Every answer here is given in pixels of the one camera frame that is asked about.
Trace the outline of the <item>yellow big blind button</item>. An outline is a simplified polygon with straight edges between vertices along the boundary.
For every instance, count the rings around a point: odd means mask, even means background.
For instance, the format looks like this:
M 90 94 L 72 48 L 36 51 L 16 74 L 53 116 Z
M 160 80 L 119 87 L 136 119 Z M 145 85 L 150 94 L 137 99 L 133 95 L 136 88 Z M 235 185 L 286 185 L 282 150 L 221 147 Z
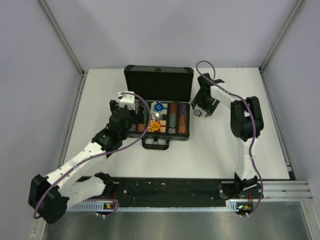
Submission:
M 149 130 L 151 132 L 156 132 L 156 131 L 159 131 L 161 128 L 161 124 L 159 121 L 152 121 L 149 125 Z

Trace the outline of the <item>single poker chip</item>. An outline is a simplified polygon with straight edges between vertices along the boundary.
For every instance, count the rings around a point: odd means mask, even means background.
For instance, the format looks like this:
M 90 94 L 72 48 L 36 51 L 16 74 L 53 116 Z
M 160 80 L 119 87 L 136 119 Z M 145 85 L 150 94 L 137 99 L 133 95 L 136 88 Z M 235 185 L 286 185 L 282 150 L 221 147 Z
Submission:
M 196 117 L 201 117 L 203 115 L 203 112 L 201 110 L 197 109 L 197 110 L 194 111 L 194 115 Z

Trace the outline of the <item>blue small blind button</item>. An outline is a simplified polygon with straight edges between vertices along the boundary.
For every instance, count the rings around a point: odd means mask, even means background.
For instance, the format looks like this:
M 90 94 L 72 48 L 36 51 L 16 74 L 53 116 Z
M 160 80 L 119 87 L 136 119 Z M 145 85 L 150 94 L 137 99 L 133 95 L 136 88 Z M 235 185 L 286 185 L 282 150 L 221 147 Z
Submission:
M 157 102 L 157 103 L 154 105 L 154 110 L 155 110 L 156 112 L 161 112 L 163 109 L 164 109 L 164 105 L 163 105 L 161 102 Z

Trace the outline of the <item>red playing card box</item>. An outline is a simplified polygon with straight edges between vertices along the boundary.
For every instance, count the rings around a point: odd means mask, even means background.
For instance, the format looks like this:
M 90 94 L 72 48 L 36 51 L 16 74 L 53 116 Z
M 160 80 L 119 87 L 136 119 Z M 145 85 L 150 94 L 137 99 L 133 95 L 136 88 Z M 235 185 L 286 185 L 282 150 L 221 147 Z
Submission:
M 166 120 L 151 120 L 148 132 L 150 133 L 165 133 L 167 129 Z

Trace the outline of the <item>blue playing card box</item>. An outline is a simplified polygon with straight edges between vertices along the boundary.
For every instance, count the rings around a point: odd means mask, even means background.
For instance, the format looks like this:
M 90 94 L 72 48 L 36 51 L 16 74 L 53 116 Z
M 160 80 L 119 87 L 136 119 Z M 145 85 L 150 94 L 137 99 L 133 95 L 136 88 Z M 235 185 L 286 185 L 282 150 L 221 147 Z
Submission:
M 154 101 L 150 105 L 150 112 L 153 120 L 162 120 L 168 112 L 168 104 Z

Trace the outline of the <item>stack of poker chips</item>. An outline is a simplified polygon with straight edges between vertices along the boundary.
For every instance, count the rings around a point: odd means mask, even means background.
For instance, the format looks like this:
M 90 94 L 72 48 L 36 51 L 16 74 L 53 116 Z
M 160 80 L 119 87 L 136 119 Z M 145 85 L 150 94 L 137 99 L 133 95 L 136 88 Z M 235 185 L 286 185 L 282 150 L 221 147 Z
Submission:
M 168 133 L 169 134 L 175 134 L 177 131 L 176 131 L 176 129 L 175 128 L 169 128 L 168 129 Z

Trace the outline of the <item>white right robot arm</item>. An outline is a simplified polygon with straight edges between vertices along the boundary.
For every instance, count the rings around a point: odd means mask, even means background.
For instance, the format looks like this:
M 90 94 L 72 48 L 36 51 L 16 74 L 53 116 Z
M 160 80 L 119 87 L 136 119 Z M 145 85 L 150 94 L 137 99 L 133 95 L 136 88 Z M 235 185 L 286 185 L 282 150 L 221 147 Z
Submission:
M 200 89 L 191 102 L 195 116 L 209 117 L 219 104 L 230 110 L 230 129 L 237 140 L 238 156 L 233 192 L 237 197 L 245 198 L 258 184 L 259 174 L 252 160 L 256 141 L 264 129 L 260 101 L 256 96 L 240 96 L 227 89 L 223 80 L 212 80 L 208 73 L 197 80 Z

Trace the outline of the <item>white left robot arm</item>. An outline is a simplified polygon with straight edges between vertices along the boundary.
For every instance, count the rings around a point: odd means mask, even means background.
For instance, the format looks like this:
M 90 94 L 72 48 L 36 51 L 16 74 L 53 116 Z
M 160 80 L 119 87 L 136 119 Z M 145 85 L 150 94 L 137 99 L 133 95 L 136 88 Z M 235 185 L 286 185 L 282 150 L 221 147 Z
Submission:
M 133 91 L 118 93 L 116 108 L 105 128 L 99 131 L 76 156 L 46 176 L 36 175 L 30 185 L 28 204 L 33 208 L 33 218 L 42 218 L 47 224 L 57 222 L 72 206 L 92 197 L 109 198 L 114 191 L 111 183 L 103 179 L 103 173 L 95 173 L 89 179 L 79 181 L 89 171 L 114 153 L 130 148 L 123 146 L 129 131 L 138 120 L 135 99 L 148 103 Z

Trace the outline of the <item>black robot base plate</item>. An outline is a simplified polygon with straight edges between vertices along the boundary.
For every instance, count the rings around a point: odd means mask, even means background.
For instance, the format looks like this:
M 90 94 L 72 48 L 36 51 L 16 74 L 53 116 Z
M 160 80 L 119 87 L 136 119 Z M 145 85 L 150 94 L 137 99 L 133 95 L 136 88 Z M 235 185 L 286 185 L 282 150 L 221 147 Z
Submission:
M 214 178 L 102 177 L 97 200 L 117 200 L 121 207 L 222 207 L 227 200 L 258 200 L 261 184 L 236 191 L 235 180 Z

